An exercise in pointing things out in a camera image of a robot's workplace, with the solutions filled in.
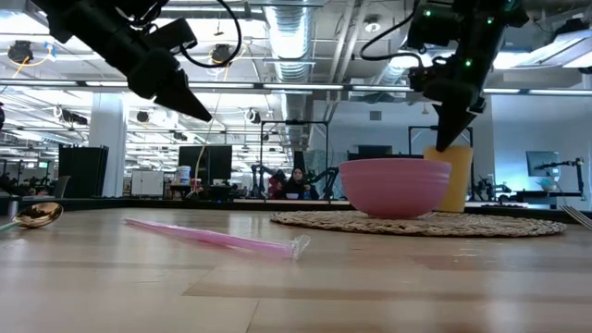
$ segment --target pink bowl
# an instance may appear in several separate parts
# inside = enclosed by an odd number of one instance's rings
[[[342,163],[341,183],[350,203],[370,216],[410,218],[431,212],[444,198],[451,164],[411,158]]]

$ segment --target round placemat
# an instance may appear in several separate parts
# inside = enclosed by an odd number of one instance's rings
[[[416,219],[382,219],[357,211],[286,212],[273,214],[271,221],[304,228],[408,236],[532,237],[567,229],[553,221],[452,213],[430,213]]]

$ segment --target pink straw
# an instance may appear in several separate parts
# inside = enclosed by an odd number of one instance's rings
[[[197,241],[206,241],[218,245],[227,245],[262,253],[270,253],[282,258],[298,260],[300,255],[310,243],[310,237],[301,235],[289,243],[274,243],[264,240],[251,240],[243,237],[230,236],[210,230],[171,226],[163,223],[142,221],[134,218],[126,218],[126,222],[143,228],[148,228],[168,235],[180,236]]]

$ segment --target woman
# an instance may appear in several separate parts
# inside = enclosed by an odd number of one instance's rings
[[[308,193],[309,195],[307,196],[310,199],[318,200],[318,192],[316,191],[315,187],[306,183],[302,170],[297,167],[292,170],[292,177],[283,187],[284,198],[287,198],[287,193],[298,193],[299,200],[304,200],[305,193]]]

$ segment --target yellow cup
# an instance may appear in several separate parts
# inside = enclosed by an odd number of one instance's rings
[[[429,146],[424,149],[424,159],[452,164],[450,184],[444,199],[436,209],[441,212],[464,212],[466,190],[471,176],[471,163],[473,162],[473,148],[469,146],[451,146],[441,153],[436,150],[435,146]]]

